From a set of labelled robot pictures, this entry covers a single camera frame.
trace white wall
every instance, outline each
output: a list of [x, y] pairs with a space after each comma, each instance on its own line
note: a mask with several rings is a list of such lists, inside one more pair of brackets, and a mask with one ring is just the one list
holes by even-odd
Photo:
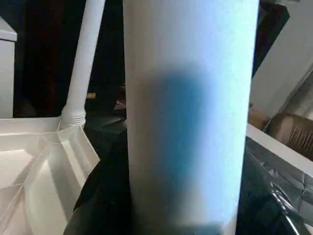
[[291, 15], [252, 81], [254, 107], [276, 114], [313, 63], [313, 0], [287, 5]]

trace white cylinder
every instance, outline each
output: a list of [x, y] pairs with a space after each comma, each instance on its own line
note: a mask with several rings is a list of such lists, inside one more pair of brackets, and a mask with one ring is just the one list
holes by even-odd
[[87, 0], [61, 126], [85, 123], [85, 102], [105, 0]]
[[258, 2], [124, 2], [136, 234], [235, 233]]

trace white tray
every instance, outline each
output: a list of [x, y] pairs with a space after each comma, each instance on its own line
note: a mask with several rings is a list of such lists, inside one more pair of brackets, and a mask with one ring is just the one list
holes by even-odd
[[57, 123], [0, 120], [0, 235], [63, 234], [99, 158], [81, 127]]

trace white pipe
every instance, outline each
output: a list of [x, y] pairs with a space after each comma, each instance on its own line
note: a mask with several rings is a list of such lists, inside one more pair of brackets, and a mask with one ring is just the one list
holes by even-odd
[[105, 0], [87, 0], [61, 127], [85, 124], [85, 102]]
[[138, 234], [235, 233], [258, 4], [124, 2]]

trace white cabinet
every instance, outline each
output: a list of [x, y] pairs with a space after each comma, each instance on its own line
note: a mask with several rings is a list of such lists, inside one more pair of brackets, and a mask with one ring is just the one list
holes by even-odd
[[0, 17], [0, 118], [13, 116], [16, 32]]

